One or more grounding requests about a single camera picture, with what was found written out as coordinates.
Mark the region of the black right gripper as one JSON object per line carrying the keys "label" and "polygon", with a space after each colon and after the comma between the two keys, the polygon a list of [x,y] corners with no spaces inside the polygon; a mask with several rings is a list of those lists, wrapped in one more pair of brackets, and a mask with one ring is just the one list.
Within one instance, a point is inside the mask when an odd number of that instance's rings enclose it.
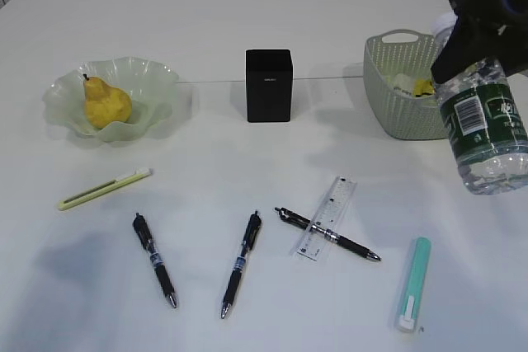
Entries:
{"label": "black right gripper", "polygon": [[507,77],[527,70],[527,0],[449,0],[457,17],[438,17],[431,74],[446,83],[469,66],[494,59]]}

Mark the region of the blue black right robot arm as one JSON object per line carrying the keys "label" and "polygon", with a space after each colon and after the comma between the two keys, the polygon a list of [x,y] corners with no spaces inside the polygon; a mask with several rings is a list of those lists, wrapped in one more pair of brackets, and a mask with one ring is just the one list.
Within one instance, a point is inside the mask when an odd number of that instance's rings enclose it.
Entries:
{"label": "blue black right robot arm", "polygon": [[509,77],[527,70],[527,0],[449,0],[455,24],[431,66],[438,83],[492,57]]}

